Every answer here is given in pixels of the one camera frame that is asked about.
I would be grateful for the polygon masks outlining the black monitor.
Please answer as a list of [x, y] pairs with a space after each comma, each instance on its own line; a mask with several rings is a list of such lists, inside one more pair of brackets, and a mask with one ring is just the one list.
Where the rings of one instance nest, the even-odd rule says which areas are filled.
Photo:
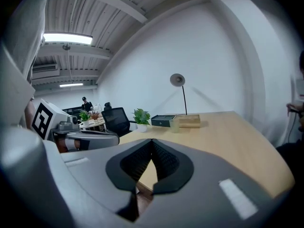
[[82, 106], [66, 108], [63, 111], [69, 115], [79, 115], [82, 111]]

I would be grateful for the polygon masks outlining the black desk lamp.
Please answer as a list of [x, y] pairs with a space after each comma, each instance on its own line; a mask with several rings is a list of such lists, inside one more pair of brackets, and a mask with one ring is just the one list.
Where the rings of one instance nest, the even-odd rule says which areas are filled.
[[170, 83], [174, 87], [181, 87], [182, 88], [182, 93], [183, 93], [183, 101], [184, 101], [184, 107], [185, 107], [185, 114], [188, 114], [187, 111], [187, 103], [186, 103], [186, 97], [185, 97], [185, 90], [184, 90], [184, 85], [185, 85], [185, 77], [181, 74], [172, 74], [170, 77]]

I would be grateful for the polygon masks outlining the black mesh office chair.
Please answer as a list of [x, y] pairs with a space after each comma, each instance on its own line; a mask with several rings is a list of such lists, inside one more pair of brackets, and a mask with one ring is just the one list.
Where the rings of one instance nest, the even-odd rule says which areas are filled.
[[131, 123], [122, 107], [112, 108], [110, 110], [104, 110], [101, 112], [105, 121], [106, 129], [116, 133], [119, 137], [122, 137], [131, 132]]

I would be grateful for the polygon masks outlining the person's left forearm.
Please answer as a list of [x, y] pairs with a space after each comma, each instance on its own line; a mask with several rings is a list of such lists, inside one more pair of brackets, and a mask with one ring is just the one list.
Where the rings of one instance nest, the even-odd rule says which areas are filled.
[[26, 127], [28, 129], [31, 128], [31, 123], [33, 121], [33, 118], [34, 118], [35, 112], [36, 112], [36, 109], [33, 104], [33, 100], [34, 100], [34, 97], [31, 97], [31, 99], [30, 99], [29, 103], [27, 104], [25, 111], [24, 111]]

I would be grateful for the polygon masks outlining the person's grey shirt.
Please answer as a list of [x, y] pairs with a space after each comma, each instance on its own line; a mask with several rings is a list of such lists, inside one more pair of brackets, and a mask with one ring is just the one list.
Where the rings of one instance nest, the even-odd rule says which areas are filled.
[[29, 83], [45, 32], [46, 3], [47, 0], [23, 0], [10, 17], [3, 39], [15, 65]]

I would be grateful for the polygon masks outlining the white air conditioner unit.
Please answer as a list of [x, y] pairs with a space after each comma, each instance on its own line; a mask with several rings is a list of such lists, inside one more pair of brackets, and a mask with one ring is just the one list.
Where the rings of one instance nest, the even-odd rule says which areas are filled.
[[34, 65], [32, 68], [32, 79], [42, 79], [60, 76], [60, 69], [57, 64]]

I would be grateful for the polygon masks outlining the round white side table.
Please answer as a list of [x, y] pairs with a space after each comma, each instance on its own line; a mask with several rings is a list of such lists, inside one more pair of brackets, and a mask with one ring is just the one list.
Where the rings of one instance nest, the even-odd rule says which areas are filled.
[[98, 129], [101, 129], [101, 130], [106, 129], [105, 121], [103, 118], [98, 118], [97, 120], [90, 119], [86, 122], [81, 122], [81, 124], [79, 124], [79, 128], [81, 128], [81, 129], [89, 129], [89, 128], [96, 128], [96, 127], [98, 127]]

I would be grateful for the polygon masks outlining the small green potted plant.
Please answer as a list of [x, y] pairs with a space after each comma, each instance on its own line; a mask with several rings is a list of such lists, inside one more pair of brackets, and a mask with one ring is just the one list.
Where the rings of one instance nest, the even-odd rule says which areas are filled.
[[83, 123], [83, 125], [88, 126], [89, 125], [90, 114], [87, 111], [82, 110], [79, 113], [79, 116], [80, 116], [80, 119], [81, 119], [81, 122]]

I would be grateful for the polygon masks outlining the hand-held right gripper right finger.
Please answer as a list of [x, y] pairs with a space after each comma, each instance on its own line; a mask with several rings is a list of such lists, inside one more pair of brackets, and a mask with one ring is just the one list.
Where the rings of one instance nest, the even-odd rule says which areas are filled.
[[260, 228], [281, 203], [226, 160], [153, 139], [157, 172], [147, 228]]

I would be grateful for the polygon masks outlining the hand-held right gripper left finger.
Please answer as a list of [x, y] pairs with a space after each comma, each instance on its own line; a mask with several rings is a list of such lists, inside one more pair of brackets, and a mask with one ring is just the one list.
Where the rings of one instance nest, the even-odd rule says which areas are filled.
[[150, 139], [118, 146], [61, 154], [77, 183], [118, 216], [138, 216], [136, 185], [150, 160]]

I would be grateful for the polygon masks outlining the clear glass cup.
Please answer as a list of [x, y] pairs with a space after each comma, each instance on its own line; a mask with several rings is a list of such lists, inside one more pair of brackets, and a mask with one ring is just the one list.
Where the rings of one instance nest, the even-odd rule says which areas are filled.
[[171, 119], [170, 120], [170, 128], [171, 128], [171, 131], [173, 133], [178, 133], [179, 132], [179, 129], [180, 129], [180, 122], [178, 119]]

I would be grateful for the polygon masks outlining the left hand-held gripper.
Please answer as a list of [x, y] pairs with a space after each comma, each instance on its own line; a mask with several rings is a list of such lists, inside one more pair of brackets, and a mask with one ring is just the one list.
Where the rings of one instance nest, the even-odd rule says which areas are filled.
[[102, 149], [116, 146], [120, 142], [119, 136], [115, 133], [79, 130], [76, 116], [67, 114], [43, 99], [36, 109], [31, 129], [43, 140], [49, 139], [52, 129], [67, 133], [66, 148], [69, 152]]

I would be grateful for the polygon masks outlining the green potted plant white pot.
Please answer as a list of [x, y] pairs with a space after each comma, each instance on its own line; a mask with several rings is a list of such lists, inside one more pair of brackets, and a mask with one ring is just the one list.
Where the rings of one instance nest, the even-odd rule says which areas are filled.
[[137, 130], [141, 133], [146, 132], [148, 130], [148, 126], [150, 125], [150, 114], [141, 108], [137, 108], [134, 109], [133, 115], [134, 121], [137, 124]]

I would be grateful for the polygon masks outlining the black storage box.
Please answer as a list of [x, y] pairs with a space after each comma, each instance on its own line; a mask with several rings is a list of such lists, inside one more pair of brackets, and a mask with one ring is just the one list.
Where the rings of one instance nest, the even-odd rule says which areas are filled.
[[170, 121], [174, 119], [176, 115], [156, 115], [151, 118], [151, 124], [159, 127], [170, 127]]

